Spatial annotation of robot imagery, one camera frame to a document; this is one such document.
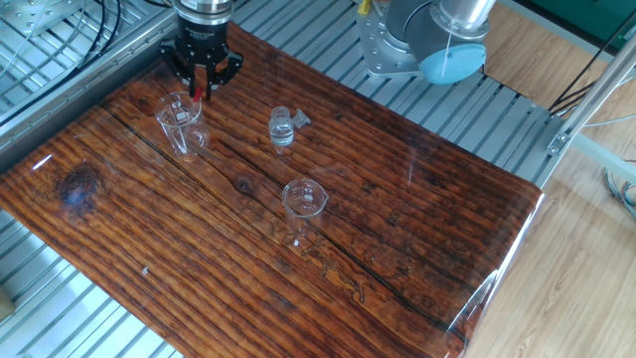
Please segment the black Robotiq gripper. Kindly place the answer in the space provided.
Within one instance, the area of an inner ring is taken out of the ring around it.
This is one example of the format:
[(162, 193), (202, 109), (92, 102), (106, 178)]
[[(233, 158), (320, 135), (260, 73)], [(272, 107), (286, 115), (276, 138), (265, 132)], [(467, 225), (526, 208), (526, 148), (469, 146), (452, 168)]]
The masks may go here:
[[(198, 13), (178, 10), (177, 40), (162, 40), (160, 54), (173, 74), (188, 86), (189, 96), (196, 91), (195, 65), (205, 65), (207, 74), (206, 99), (219, 86), (226, 85), (242, 68), (243, 56), (230, 51), (227, 44), (232, 10)], [(217, 65), (227, 63), (217, 70)]]

